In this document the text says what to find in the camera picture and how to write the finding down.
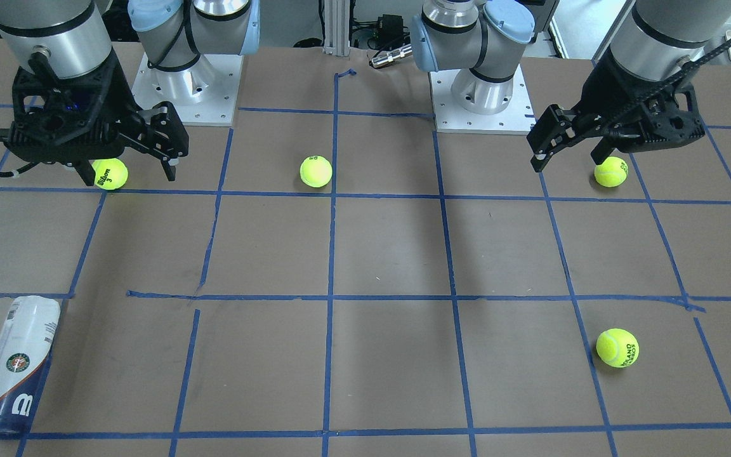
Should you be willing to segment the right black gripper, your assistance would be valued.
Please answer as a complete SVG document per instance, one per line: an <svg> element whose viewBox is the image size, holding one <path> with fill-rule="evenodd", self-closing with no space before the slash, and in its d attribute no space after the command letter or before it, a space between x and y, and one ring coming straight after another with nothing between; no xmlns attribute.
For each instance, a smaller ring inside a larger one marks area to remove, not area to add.
<svg viewBox="0 0 731 457"><path fill-rule="evenodd" d="M90 162L116 158L125 147L159 160L173 182L188 156L189 135L175 106L162 101L140 110L114 50L83 76L63 79L48 50L34 49L12 86L13 122L6 146L25 162L57 162L74 169L86 186L96 171Z"/></svg>

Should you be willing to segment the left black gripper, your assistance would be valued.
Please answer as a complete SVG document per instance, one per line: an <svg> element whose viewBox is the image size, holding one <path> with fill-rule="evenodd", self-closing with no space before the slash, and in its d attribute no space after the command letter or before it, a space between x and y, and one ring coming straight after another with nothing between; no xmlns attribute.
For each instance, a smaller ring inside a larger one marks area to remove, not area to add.
<svg viewBox="0 0 731 457"><path fill-rule="evenodd" d="M597 136L601 139L591 150L597 166L615 148L630 154L698 141L705 130L692 84L697 72L688 63L671 83L643 80L607 50L583 84L576 108L548 106L526 135L532 168L542 173L555 154Z"/></svg>

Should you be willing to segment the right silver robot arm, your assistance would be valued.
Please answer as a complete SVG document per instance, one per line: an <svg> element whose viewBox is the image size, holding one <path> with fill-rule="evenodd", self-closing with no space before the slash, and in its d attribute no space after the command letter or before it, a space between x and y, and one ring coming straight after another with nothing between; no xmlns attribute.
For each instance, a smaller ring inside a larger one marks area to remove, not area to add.
<svg viewBox="0 0 731 457"><path fill-rule="evenodd" d="M105 186L128 148L166 179L189 153L187 124L229 124L236 73L255 54L258 1L0 1L0 37L18 61L13 119L0 143L23 161L73 169Z"/></svg>

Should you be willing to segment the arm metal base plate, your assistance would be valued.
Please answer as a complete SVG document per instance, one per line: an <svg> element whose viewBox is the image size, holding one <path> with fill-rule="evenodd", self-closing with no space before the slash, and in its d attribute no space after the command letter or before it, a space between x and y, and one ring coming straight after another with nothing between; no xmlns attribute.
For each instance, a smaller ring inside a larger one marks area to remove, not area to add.
<svg viewBox="0 0 731 457"><path fill-rule="evenodd" d="M498 84L467 69L428 75L439 133L525 135L536 122L520 65L511 80Z"/></svg>
<svg viewBox="0 0 731 457"><path fill-rule="evenodd" d="M201 55L188 69L151 69L144 55L131 86L135 101L151 109L171 102L186 126L232 126L244 56Z"/></svg>

